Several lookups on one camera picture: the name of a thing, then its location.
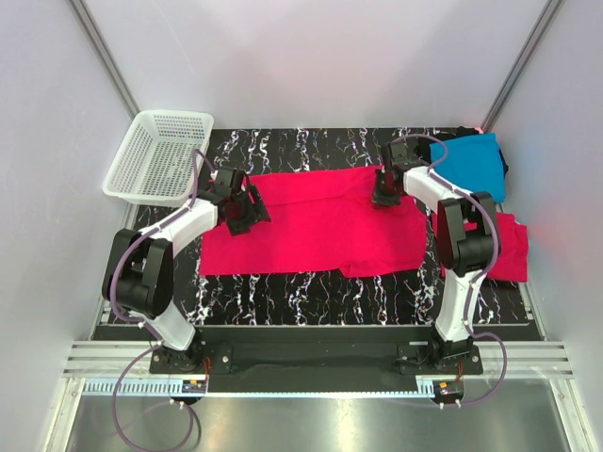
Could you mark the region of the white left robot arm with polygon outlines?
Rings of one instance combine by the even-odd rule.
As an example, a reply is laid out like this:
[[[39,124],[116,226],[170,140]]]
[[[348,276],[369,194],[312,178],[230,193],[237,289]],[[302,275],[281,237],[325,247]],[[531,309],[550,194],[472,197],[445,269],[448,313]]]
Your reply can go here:
[[[113,239],[102,296],[115,316],[146,328],[161,346],[190,348],[196,334],[173,301],[174,258],[201,235],[224,224],[232,235],[269,221],[258,188],[241,169],[220,168],[205,189],[141,230],[121,229]]]

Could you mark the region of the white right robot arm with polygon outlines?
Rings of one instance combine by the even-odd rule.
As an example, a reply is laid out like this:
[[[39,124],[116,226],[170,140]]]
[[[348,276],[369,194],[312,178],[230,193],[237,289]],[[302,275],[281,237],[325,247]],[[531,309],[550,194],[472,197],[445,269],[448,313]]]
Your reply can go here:
[[[400,137],[380,149],[382,167],[376,171],[372,202],[392,206],[410,196],[437,215],[436,249],[445,270],[442,306],[435,320],[440,347],[460,347],[473,336],[471,318],[481,283],[501,251],[497,211],[487,192],[470,192],[439,175],[435,167],[448,155],[424,164]]]

